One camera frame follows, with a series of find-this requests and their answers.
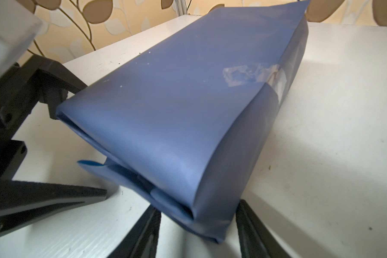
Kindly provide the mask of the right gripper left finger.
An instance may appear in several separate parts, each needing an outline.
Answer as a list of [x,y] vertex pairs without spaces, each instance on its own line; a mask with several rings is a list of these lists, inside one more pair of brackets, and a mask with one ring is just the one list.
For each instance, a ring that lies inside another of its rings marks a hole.
[[150,205],[108,258],[155,258],[161,212]]

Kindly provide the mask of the blue wrapping paper sheet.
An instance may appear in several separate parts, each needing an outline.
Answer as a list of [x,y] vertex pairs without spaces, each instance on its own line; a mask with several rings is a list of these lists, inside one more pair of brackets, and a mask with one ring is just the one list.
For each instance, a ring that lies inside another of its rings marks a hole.
[[59,120],[106,156],[79,165],[222,243],[281,106],[267,83],[229,87],[223,69],[279,65],[285,98],[309,4],[215,9],[64,101]]

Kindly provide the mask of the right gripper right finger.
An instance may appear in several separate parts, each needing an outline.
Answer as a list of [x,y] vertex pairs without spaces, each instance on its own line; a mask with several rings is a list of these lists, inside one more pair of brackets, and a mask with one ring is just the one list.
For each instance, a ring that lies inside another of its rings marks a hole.
[[243,258],[291,258],[245,200],[235,214]]

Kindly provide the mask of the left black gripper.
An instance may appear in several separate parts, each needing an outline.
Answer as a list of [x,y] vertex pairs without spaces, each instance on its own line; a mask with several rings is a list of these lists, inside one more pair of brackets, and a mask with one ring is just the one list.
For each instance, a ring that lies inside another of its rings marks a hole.
[[[27,154],[13,136],[38,103],[49,116],[87,85],[60,62],[34,54],[24,65],[13,64],[0,77],[0,178],[11,179]],[[100,188],[0,180],[0,237],[62,211],[104,201]]]

